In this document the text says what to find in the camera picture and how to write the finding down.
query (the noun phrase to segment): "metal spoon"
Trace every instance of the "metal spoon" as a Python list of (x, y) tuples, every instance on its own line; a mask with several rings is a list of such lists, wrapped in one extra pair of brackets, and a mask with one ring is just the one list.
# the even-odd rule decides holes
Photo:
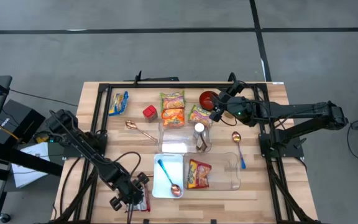
[(169, 177), (169, 175), (167, 173), (167, 170), (165, 170), (165, 167), (164, 167), (164, 164), (162, 163), (162, 160), (159, 159), (157, 162), (158, 162), (158, 164), (160, 164), (162, 170), (164, 170), (164, 172), (165, 172), (165, 175), (167, 175), (168, 180), (171, 182), (171, 192), (172, 192), (172, 194), (174, 196), (176, 196), (176, 197), (179, 197), (181, 195), (181, 190), (180, 190), (179, 185), (172, 183), (172, 180)]
[(155, 142), (158, 142), (158, 140), (155, 137), (153, 137), (153, 136), (147, 134), (146, 132), (138, 129), (136, 124), (135, 124), (135, 122), (133, 122), (133, 121), (125, 121), (125, 125), (127, 126), (127, 128), (136, 129), (136, 130), (140, 131), (142, 134), (146, 135), (149, 139), (151, 139), (151, 140), (153, 140)]
[(245, 169), (246, 162), (244, 162), (244, 158), (242, 157), (242, 153), (241, 153), (241, 149), (240, 149), (241, 135), (237, 131), (234, 131), (233, 134), (231, 134), (231, 138), (233, 138), (233, 141), (236, 142), (239, 147), (240, 158), (241, 158), (241, 168)]

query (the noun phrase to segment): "white paper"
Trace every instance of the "white paper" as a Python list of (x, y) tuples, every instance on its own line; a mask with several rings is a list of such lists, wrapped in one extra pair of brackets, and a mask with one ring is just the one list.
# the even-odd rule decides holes
[[(45, 159), (46, 161), (49, 161), (48, 143), (47, 142), (43, 142), (40, 144), (36, 144), (34, 146), (24, 148), (21, 151), (24, 153), (33, 155), (33, 156), (41, 157), (41, 159)], [(14, 176), (15, 184), (16, 184), (17, 188), (26, 186), (27, 184), (47, 175), (44, 172), (39, 172), (39, 171), (32, 172), (32, 171), (34, 171), (33, 169), (29, 169), (29, 168), (19, 166), (16, 164), (12, 164), (12, 170), (13, 170), (13, 176)]]

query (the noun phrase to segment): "red object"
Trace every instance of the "red object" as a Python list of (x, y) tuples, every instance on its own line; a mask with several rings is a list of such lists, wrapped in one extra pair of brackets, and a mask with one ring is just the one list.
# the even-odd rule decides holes
[(155, 118), (158, 117), (157, 110), (153, 105), (150, 105), (145, 110), (143, 110), (143, 115), (148, 122), (152, 122)]
[(200, 95), (200, 105), (204, 110), (211, 111), (214, 108), (213, 96), (217, 98), (218, 94), (213, 91), (205, 91)]

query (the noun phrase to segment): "black box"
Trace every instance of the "black box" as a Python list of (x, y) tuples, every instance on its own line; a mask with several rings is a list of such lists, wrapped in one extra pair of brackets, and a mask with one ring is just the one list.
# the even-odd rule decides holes
[[(13, 100), (9, 100), (0, 114), (0, 125), (16, 135), (22, 142), (29, 142), (45, 120), (35, 110)], [(0, 128), (0, 143), (12, 147), (17, 140)]]

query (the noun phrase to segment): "blue snack package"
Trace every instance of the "blue snack package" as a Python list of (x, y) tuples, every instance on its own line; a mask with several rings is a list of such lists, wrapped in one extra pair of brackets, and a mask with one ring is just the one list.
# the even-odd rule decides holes
[(128, 92), (124, 94), (116, 93), (112, 96), (112, 103), (109, 110), (109, 116), (122, 114), (127, 107)]

